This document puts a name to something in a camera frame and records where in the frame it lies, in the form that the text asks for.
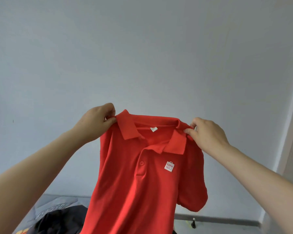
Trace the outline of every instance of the floor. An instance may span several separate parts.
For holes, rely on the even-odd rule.
[[[261,234],[258,227],[230,224],[196,222],[196,228],[193,229],[190,221],[175,220],[174,226],[178,234]]]

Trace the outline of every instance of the red collar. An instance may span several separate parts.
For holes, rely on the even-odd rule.
[[[184,129],[191,127],[177,118],[132,115],[129,114],[127,110],[122,111],[116,116],[116,118],[121,134],[125,140],[137,137],[143,138],[138,132],[135,122],[141,124],[147,122],[150,124],[150,127],[154,125],[175,125],[176,129],[174,130],[170,141],[167,144],[157,145],[153,148],[157,153],[167,152],[184,154],[187,137],[193,141],[190,136],[187,136],[187,134],[183,132]]]

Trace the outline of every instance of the person's left arm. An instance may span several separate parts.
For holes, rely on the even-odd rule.
[[[70,157],[116,122],[113,116],[112,103],[90,109],[71,130],[0,175],[0,233],[15,230]]]

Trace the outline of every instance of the forearm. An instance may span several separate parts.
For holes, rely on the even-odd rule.
[[[293,184],[227,146],[213,155],[286,231],[293,234]]]
[[[82,145],[73,131],[65,132],[0,175],[0,233],[13,232]]]

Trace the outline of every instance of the white clothing label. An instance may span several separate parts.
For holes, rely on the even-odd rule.
[[[172,169],[174,168],[174,166],[175,166],[175,165],[174,165],[172,162],[167,162],[164,168],[165,168],[167,171],[172,172]]]
[[[157,130],[157,127],[151,127],[151,131],[156,131]]]

